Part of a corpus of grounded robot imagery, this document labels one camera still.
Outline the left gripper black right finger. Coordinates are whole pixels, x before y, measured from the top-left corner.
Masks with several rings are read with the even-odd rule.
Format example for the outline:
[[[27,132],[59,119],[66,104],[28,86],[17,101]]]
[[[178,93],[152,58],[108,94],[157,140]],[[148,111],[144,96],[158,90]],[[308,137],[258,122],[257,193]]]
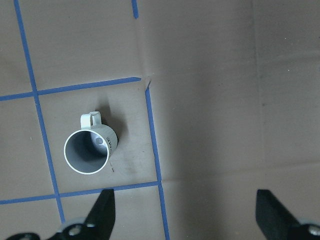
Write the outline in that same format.
[[[255,220],[267,240],[318,240],[320,226],[299,222],[268,189],[258,189]]]

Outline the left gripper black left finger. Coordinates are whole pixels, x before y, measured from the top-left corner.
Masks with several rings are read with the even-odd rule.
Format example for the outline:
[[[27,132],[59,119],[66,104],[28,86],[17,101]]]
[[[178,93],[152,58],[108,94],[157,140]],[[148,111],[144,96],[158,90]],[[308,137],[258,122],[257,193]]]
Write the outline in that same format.
[[[57,231],[52,240],[108,240],[116,220],[113,189],[101,191],[87,217],[79,223],[69,224]]]

